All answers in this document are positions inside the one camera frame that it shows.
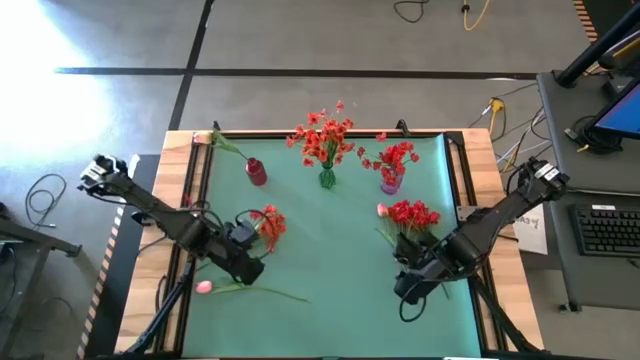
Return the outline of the dark grey desk frame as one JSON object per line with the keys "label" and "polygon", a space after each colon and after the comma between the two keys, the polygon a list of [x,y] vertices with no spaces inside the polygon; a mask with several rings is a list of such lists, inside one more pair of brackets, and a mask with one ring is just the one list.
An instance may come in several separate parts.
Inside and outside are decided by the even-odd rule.
{"label": "dark grey desk frame", "polygon": [[81,245],[11,220],[0,202],[0,360],[9,360],[48,255],[77,257]]}

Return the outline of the white paper sheet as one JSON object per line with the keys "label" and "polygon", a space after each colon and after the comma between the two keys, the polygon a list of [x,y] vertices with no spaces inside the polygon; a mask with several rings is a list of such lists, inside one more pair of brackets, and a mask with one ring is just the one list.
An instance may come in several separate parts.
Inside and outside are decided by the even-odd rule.
{"label": "white paper sheet", "polygon": [[548,254],[543,217],[525,215],[514,222],[513,228],[520,250],[541,255]]}

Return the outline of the black floor mat striped edge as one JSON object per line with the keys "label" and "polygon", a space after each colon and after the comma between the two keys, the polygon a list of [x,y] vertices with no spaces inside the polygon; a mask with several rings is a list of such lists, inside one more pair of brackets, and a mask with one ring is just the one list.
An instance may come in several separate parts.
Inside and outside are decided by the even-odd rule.
{"label": "black floor mat striped edge", "polygon": [[135,211],[121,200],[117,202],[75,360],[123,352],[149,324],[148,319],[143,319],[138,326],[129,313],[130,289],[143,235],[143,227],[132,219]]}
{"label": "black floor mat striped edge", "polygon": [[590,43],[605,35],[640,0],[572,0]]}

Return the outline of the red glass vase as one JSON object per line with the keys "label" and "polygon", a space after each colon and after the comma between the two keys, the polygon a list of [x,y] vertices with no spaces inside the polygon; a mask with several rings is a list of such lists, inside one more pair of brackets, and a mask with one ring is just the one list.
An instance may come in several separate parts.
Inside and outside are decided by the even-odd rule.
{"label": "red glass vase", "polygon": [[264,168],[263,163],[254,158],[250,157],[247,160],[247,164],[245,166],[245,172],[250,180],[250,182],[254,186],[263,186],[267,182],[267,173]]}

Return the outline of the grey computer cart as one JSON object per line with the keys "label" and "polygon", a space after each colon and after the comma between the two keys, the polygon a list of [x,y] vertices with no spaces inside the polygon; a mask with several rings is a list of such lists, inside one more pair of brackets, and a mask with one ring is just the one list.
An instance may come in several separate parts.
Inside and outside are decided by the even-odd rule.
{"label": "grey computer cart", "polygon": [[605,205],[640,209],[640,140],[625,140],[621,152],[580,152],[565,135],[608,104],[604,79],[582,77],[572,87],[560,86],[552,72],[537,75],[537,85],[552,139],[555,161],[570,177],[567,194],[549,204],[568,303],[640,311],[640,258],[583,256],[574,237],[570,207]]}

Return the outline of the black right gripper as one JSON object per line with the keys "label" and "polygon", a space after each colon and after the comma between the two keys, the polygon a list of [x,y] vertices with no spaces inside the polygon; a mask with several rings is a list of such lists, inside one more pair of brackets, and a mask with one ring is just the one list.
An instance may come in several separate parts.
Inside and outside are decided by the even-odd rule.
{"label": "black right gripper", "polygon": [[420,235],[417,241],[404,233],[396,235],[394,258],[403,266],[396,276],[394,292],[404,302],[416,305],[441,282],[449,279],[450,261],[446,241],[432,233]]}

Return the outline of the black computer keyboard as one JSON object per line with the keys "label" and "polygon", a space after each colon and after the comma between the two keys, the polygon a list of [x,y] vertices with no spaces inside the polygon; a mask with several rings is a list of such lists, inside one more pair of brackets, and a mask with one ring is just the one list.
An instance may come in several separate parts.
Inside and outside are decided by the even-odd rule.
{"label": "black computer keyboard", "polygon": [[640,207],[599,211],[574,204],[568,214],[581,255],[640,258]]}

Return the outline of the black metal pole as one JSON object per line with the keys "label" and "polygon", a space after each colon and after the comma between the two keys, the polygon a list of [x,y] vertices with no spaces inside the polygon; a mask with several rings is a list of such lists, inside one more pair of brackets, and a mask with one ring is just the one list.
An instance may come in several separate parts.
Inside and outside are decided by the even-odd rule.
{"label": "black metal pole", "polygon": [[607,33],[592,43],[566,69],[556,75],[556,83],[564,88],[572,87],[590,65],[618,43],[637,23],[640,23],[640,3],[634,4]]}

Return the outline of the monitor with blue screen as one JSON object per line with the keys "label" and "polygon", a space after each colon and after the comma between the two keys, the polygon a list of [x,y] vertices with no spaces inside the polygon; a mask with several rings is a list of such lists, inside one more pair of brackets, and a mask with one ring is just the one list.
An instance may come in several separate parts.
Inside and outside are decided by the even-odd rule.
{"label": "monitor with blue screen", "polygon": [[602,91],[608,102],[587,123],[583,133],[607,140],[640,140],[640,77],[607,80]]}

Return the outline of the black diagonal frame strut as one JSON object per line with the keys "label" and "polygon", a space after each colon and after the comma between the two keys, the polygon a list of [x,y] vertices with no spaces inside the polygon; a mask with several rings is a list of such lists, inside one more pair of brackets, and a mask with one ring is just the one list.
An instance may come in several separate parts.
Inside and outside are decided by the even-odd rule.
{"label": "black diagonal frame strut", "polygon": [[145,355],[145,352],[151,347],[153,340],[159,334],[161,327],[167,322],[175,304],[191,286],[195,262],[196,260],[193,257],[190,257],[187,260],[182,275],[166,296],[166,299],[154,315],[149,326],[138,337],[136,342],[122,353],[125,360],[137,360],[138,358],[142,358]]}
{"label": "black diagonal frame strut", "polygon": [[471,288],[474,289],[485,302],[492,319],[499,327],[499,332],[503,333],[503,335],[498,335],[498,338],[501,339],[508,337],[515,347],[515,351],[508,350],[507,345],[504,345],[503,348],[499,350],[487,350],[486,353],[488,355],[497,355],[506,357],[507,359],[514,359],[516,355],[531,357],[534,354],[545,353],[544,349],[537,348],[526,339],[524,334],[514,325],[507,313],[502,309],[497,298],[490,293],[489,288],[477,274],[474,274],[469,278],[469,283]]}

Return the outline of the red artificial flower bunch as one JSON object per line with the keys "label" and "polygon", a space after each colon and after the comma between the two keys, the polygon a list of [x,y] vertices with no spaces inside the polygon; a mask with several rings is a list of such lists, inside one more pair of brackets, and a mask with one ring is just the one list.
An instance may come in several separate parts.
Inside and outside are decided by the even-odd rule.
{"label": "red artificial flower bunch", "polygon": [[364,147],[360,146],[356,154],[365,169],[379,172],[382,183],[393,187],[401,184],[401,180],[406,174],[406,165],[417,163],[420,160],[414,144],[408,141],[387,145],[383,151],[377,154],[368,153]]}
{"label": "red artificial flower bunch", "polygon": [[428,208],[420,200],[414,203],[409,200],[397,202],[388,208],[388,214],[400,232],[408,238],[425,231],[429,225]]}
{"label": "red artificial flower bunch", "polygon": [[410,210],[412,215],[411,228],[420,248],[418,264],[422,265],[428,253],[440,242],[432,232],[432,226],[439,223],[440,214],[431,211],[421,200],[417,200]]}

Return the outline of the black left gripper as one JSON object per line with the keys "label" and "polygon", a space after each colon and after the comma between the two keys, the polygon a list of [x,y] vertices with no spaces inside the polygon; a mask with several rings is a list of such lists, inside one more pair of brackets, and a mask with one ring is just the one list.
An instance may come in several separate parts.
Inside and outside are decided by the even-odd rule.
{"label": "black left gripper", "polygon": [[227,272],[235,281],[252,285],[264,271],[264,263],[249,251],[258,240],[254,226],[246,221],[224,223],[224,235],[230,248],[227,250]]}

